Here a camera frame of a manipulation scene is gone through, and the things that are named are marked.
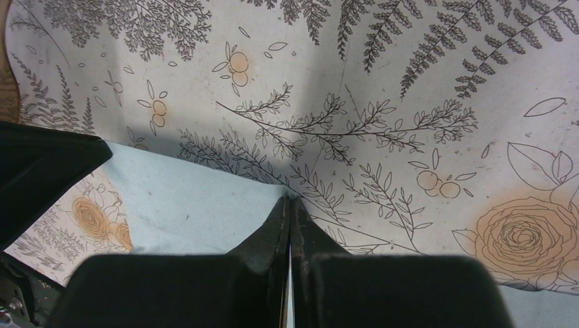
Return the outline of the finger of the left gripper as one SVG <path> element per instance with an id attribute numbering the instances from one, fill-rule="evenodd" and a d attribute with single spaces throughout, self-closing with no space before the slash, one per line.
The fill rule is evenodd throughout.
<path id="1" fill-rule="evenodd" d="M 113 156 L 97 136 L 1 123 L 1 248 Z"/>

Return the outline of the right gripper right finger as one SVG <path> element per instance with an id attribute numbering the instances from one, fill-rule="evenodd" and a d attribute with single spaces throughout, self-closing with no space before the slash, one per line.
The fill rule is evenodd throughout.
<path id="1" fill-rule="evenodd" d="M 297 327 L 511 327 L 483 265 L 464 256 L 355 256 L 290 202 Z"/>

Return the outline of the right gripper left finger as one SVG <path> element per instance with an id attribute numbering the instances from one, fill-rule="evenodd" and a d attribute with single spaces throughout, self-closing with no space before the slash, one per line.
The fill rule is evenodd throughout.
<path id="1" fill-rule="evenodd" d="M 49 327 L 284 327 L 291 200 L 223 255 L 100 255 L 74 272 Z"/>

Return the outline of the small light blue cloth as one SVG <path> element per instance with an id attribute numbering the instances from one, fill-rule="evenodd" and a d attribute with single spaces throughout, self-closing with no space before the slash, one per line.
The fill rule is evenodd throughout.
<path id="1" fill-rule="evenodd" d="M 120 192 L 131 255 L 223 255 L 267 219 L 285 188 L 109 142 L 104 171 Z M 284 327 L 294 326 L 290 269 Z"/>

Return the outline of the brown sunglasses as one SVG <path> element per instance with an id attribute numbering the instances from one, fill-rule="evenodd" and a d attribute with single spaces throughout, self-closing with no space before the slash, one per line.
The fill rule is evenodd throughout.
<path id="1" fill-rule="evenodd" d="M 20 122 L 20 94 L 5 41 L 8 10 L 11 1 L 1 0 L 1 121 Z"/>

